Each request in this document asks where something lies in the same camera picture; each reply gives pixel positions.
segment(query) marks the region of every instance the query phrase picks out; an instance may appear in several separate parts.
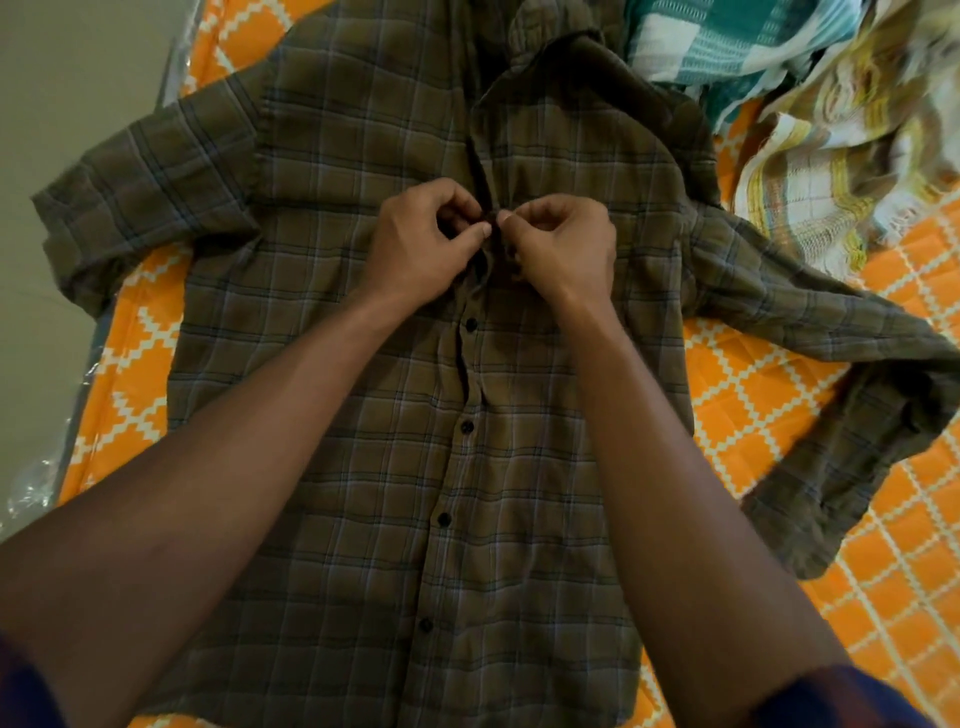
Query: shirt sleeve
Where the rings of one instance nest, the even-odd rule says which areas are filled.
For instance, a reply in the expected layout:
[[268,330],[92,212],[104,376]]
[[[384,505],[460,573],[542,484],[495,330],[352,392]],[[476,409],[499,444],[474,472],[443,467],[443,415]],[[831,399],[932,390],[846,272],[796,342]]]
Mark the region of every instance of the shirt sleeve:
[[0,637],[0,725],[4,728],[66,728],[40,673]]
[[822,667],[767,698],[744,728],[933,728],[899,692],[856,667]]
[[685,315],[853,362],[813,427],[742,503],[780,560],[813,578],[890,466],[927,449],[949,423],[960,404],[960,352],[924,320],[802,265],[747,222],[696,207]]
[[160,246],[257,235],[247,198],[265,62],[132,124],[34,196],[60,291],[93,316]]

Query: brown plaid shirt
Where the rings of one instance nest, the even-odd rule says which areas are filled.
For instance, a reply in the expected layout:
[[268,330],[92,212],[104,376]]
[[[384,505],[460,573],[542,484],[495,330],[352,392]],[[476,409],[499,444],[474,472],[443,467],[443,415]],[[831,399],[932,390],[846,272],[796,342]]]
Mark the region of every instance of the brown plaid shirt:
[[[619,314],[691,430],[684,316],[861,362],[745,502],[784,564],[819,573],[890,464],[947,423],[958,352],[719,207],[701,113],[620,61],[616,3],[513,2],[346,0],[87,153],[36,197],[60,287],[97,314],[144,254],[194,241],[177,425],[336,307],[388,196],[439,176],[490,211],[590,196],[617,227]],[[373,359],[152,709],[284,727],[631,714],[640,645],[570,357],[490,243]]]

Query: forearm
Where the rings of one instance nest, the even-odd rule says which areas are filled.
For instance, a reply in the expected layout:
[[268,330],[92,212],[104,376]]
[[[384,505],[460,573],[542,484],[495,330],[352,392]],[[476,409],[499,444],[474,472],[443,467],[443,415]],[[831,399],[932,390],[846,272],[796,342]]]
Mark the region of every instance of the forearm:
[[624,595],[680,725],[729,725],[846,652],[686,433],[612,306],[562,319]]
[[74,728],[118,725],[251,559],[399,323],[356,299],[0,547],[0,631]]

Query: orange bedsheet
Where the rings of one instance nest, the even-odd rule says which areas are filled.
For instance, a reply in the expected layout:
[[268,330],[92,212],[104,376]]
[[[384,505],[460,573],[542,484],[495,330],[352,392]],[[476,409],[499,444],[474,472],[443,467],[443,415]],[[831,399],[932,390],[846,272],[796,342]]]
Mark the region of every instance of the orange bedsheet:
[[[326,0],[206,0],[184,92],[261,59],[298,17]],[[744,130],[718,140],[729,199]],[[153,253],[125,282],[91,386],[60,501],[101,480],[166,431],[166,379],[190,262]],[[877,255],[863,283],[960,341],[960,201]],[[697,442],[742,495],[813,421],[844,367],[773,347],[712,321],[686,326]],[[857,663],[942,725],[960,725],[960,423],[896,467],[827,574],[805,585]],[[186,716],[139,726],[196,726]],[[649,667],[631,725],[671,725]]]

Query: checkered towel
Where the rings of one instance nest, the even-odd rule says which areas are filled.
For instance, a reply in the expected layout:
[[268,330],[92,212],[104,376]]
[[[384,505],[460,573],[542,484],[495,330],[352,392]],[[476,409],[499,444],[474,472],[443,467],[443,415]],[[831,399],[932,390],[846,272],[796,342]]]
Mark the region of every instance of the checkered towel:
[[960,183],[960,5],[877,0],[856,40],[767,107],[733,211],[838,279]]
[[801,81],[810,55],[849,40],[860,0],[627,0],[627,60],[648,81],[686,87],[722,133],[747,99]]

